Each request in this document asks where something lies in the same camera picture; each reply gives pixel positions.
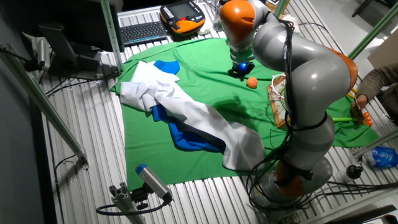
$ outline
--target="metal grating floor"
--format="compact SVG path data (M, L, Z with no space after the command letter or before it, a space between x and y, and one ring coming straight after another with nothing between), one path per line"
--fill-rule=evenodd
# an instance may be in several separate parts
M212 19L214 14L211 9L202 3L200 6L206 17ZM159 7L153 7L120 13L118 14L120 26L159 21L158 10ZM325 26L308 0L291 0L287 11L297 17L300 23L315 22ZM310 25L300 26L300 30L305 38L341 51L327 31ZM206 36L191 38L210 37L225 38L225 35L211 30ZM123 62L130 56L154 45L166 44L171 41L168 38L161 42L126 47L126 51L122 53ZM116 66L112 53L103 54L101 63L104 74L111 73ZM59 78L48 77L44 79L42 87L44 91L49 91L59 82ZM69 79L62 86L79 82L82 81ZM50 98L61 118L86 150L90 164L88 170L83 170L76 163L76 159L72 158L60 165L56 174L51 170L53 195L59 223L129 223L125 217L106 217L95 213L96 207L111 204L108 187L126 181L121 107L119 98L109 91L115 82L116 80L84 83L59 91ZM384 118L386 112L377 100L373 100L366 109L374 120L373 127L378 134L385 134L394 128L394 125ZM70 148L45 117L43 126L50 166L72 156ZM397 141L391 141L386 146L397 148ZM354 163L348 155L348 149L333 147L326 157L336 172ZM364 164L364 170L362 177L355 181L356 184L386 184L398 181L397 168L380 170ZM59 181L59 197L55 188L55 176ZM249 206L248 196L239 177L196 180L173 184L169 187L175 201L171 206L160 211L144 215L147 223L268 223L264 214ZM331 188L328 185L320 189L324 192L334 190L339 189ZM289 215L281 221L282 223L291 223L291 219L294 217L301 223L326 223L396 192L395 190L367 195L320 198L313 201L311 208L298 211L295 215ZM160 201L155 195L150 196L147 203L150 208L160 205Z

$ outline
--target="orange controller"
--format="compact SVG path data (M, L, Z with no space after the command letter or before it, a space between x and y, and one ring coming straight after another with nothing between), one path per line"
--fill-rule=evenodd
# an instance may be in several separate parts
M196 32L205 23L205 14L191 1L168 4L160 8L160 17L166 26L180 35Z

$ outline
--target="blue led light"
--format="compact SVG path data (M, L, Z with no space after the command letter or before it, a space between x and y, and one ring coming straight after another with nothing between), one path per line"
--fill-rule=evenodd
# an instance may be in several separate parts
M240 64L239 67L243 70L246 68L247 65L248 64L246 62L244 62L244 63Z

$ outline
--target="keyboard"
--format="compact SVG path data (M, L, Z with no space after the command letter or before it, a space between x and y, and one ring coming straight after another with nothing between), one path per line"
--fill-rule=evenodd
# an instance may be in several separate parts
M162 22L148 22L120 28L124 45L142 44L165 39L167 31Z

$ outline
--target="person's arm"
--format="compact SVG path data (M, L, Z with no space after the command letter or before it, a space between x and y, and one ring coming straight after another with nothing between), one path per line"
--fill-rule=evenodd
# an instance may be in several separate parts
M373 99L383 86L389 86L398 82L398 63L375 68L362 80L358 89L357 101L363 109Z

